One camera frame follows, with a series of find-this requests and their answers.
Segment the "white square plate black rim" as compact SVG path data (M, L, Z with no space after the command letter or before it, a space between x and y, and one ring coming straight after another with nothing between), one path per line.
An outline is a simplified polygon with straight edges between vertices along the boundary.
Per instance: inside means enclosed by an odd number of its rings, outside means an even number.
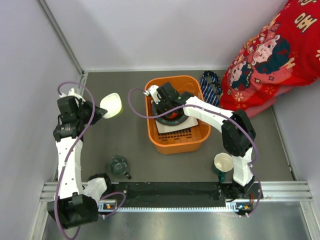
M176 126L168 126L168 125L158 123L156 121L156 119L154 119L154 121L155 121L155 125L156 125L157 131L159 134L178 132L178 131L186 130L186 129L196 127L199 125L198 120L196 118L190 117L190 116L188 116L188 119L184 123L176 125Z

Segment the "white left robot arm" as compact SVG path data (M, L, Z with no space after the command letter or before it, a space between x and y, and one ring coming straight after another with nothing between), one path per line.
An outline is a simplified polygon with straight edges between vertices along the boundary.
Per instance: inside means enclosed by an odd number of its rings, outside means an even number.
M63 229L79 227L98 220L98 205L109 198L114 187L107 174L91 176L83 186L81 178L82 131L95 124L107 110L93 106L81 96L64 96L57 100L60 111L53 137L58 152L57 201L47 205L49 215L59 221Z

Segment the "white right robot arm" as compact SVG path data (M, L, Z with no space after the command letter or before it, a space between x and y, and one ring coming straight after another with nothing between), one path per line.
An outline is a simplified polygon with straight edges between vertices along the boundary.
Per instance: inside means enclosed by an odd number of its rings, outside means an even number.
M152 117L161 127L182 127L189 119L202 121L222 134L225 151L232 160L233 177L230 187L220 187L220 195L228 200L245 198L255 181L252 163L258 157L254 139L256 132L244 110L225 110L209 104L190 92L179 93L167 82L148 88L152 98Z

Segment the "blue-grey round plate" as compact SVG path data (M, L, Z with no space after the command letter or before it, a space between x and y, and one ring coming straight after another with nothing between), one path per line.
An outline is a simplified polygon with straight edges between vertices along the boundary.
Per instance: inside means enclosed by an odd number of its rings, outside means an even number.
M158 106L159 106L158 104L155 104L154 102L152 103L151 112L152 112L153 116L161 114L159 112L159 107ZM177 119L177 120L166 119L166 116L158 117L155 120L158 123L163 124L165 126L177 126L177 125L180 125L180 124L184 123L189 117L184 115L183 110L178 109L177 111L180 111L183 114L183 116L181 118Z

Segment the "white square bowl orange rim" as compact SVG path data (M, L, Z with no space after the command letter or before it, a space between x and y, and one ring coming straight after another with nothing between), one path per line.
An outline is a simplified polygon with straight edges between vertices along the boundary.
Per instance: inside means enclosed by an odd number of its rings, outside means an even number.
M110 119L118 116L123 111L123 104L118 93L111 93L105 96L99 104L99 107L107 112L102 116L104 119Z

